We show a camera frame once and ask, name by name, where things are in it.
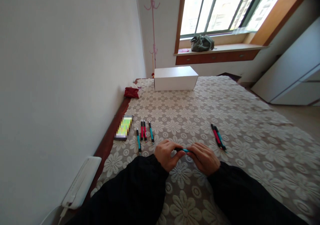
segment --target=bed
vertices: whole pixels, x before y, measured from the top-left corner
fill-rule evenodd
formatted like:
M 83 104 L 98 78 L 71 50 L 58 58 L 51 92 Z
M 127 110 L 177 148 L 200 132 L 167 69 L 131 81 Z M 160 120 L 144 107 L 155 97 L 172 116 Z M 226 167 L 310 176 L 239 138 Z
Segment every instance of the bed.
M 151 121 L 156 145 L 166 138 L 184 147 L 201 142 L 221 161 L 241 167 L 299 217 L 313 221 L 320 205 L 320 146 L 309 134 L 227 76 L 199 77 L 193 91 L 154 91 L 153 79 L 139 79 L 137 85 L 143 90 L 141 98 L 125 100 L 117 114 L 117 119 L 134 116 L 131 136 L 99 147 L 104 155 L 91 196 L 138 155 L 133 130 L 140 131 L 145 119 Z M 211 123 L 218 127 L 227 153 L 216 145 Z M 142 156 L 155 148 L 149 128 L 147 137 L 148 142 L 141 143 Z M 104 141 L 111 143 L 112 138 L 109 131 Z M 228 224 L 228 219 L 215 205 L 206 177 L 184 156 L 167 179 L 158 224 L 207 223 Z

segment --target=window frame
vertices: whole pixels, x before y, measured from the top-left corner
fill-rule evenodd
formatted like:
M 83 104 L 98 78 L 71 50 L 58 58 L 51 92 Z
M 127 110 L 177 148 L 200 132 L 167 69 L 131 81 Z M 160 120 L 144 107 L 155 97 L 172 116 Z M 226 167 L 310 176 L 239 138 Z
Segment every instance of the window frame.
M 237 6 L 237 9 L 235 10 L 235 13 L 233 15 L 233 18 L 229 24 L 229 27 L 228 29 L 225 29 L 225 30 L 217 30 L 217 31 L 209 31 L 207 32 L 208 30 L 208 26 L 209 26 L 209 23 L 210 23 L 210 20 L 211 20 L 211 16 L 212 16 L 212 13 L 213 13 L 213 9 L 214 9 L 214 6 L 215 6 L 215 3 L 216 3 L 217 0 L 212 0 L 212 4 L 211 4 L 211 8 L 210 8 L 210 12 L 209 12 L 209 15 L 208 15 L 208 18 L 207 18 L 207 23 L 206 23 L 206 26 L 205 26 L 205 29 L 204 29 L 204 32 L 199 32 L 199 33 L 190 33 L 190 34 L 184 34 L 184 35 L 180 35 L 180 39 L 182 38 L 192 38 L 194 36 L 199 36 L 199 35 L 204 35 L 204 34 L 207 34 L 207 35 L 216 35 L 216 34 L 228 34 L 228 33 L 232 33 L 233 30 L 230 30 L 231 27 L 232 27 L 232 24 L 239 12 L 239 9 L 241 7 L 241 4 L 243 2 L 243 0 L 240 0 L 239 1 L 239 4 Z M 198 24 L 199 24 L 199 20 L 200 20 L 200 16 L 201 16 L 201 11 L 202 11 L 202 5 L 203 5 L 203 2 L 204 0 L 201 0 L 201 5 L 200 5 L 200 10 L 199 10 L 199 14 L 198 14 L 198 20 L 197 20 L 197 23 L 196 23 L 196 28 L 195 28 L 195 32 L 196 30 L 198 29 Z M 243 19 L 242 19 L 242 22 L 241 24 L 239 25 L 239 28 L 241 27 L 244 27 L 247 25 L 247 23 L 249 22 L 249 20 L 251 19 L 255 9 L 257 8 L 258 4 L 259 4 L 260 0 L 252 0 Z
M 278 0 L 266 17 L 265 21 L 260 26 L 259 30 L 256 33 L 250 33 L 250 39 L 244 43 L 268 46 L 303 1 L 304 0 Z M 184 2 L 185 0 L 180 0 L 179 4 L 174 55 L 177 55 L 179 51 Z

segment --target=red pouch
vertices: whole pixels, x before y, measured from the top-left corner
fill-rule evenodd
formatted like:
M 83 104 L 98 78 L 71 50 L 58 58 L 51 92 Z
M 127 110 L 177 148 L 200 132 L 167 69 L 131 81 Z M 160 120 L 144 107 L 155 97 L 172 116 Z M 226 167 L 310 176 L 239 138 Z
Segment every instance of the red pouch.
M 139 98 L 141 95 L 141 87 L 137 88 L 126 87 L 124 91 L 124 96 L 129 98 Z

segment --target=white wardrobe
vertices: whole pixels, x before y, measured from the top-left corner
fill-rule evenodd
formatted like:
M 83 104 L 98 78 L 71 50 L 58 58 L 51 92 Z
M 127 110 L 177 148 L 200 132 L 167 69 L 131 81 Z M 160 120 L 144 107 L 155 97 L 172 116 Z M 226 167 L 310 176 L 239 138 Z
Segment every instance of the white wardrobe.
M 320 17 L 251 90 L 272 104 L 309 105 L 320 99 Z

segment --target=black sleeve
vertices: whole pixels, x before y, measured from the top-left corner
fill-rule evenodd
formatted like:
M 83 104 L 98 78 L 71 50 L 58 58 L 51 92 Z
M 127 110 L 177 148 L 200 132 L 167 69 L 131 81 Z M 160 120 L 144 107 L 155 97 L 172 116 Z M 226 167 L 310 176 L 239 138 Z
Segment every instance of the black sleeve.
M 307 224 L 241 168 L 221 162 L 208 180 L 215 203 L 231 224 Z
M 138 156 L 67 224 L 155 224 L 163 208 L 168 175 L 154 155 Z

